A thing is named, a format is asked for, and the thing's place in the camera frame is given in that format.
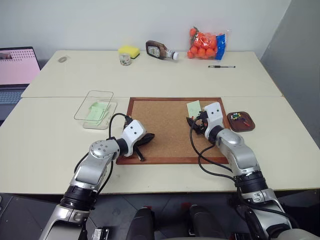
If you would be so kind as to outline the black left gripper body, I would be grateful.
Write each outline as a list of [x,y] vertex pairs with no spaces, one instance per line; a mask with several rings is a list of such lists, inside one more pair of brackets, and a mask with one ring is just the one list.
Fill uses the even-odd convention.
[[147,133],[140,140],[138,140],[136,142],[136,145],[137,146],[142,146],[142,145],[145,145],[145,144],[149,143],[150,141],[151,141],[151,134]]

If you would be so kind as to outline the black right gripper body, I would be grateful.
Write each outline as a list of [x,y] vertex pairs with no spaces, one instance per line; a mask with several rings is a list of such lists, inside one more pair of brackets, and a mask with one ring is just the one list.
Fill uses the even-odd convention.
[[207,112],[206,111],[199,111],[198,116],[196,117],[198,120],[196,124],[201,127],[201,133],[205,133],[208,127],[208,120],[207,120]]

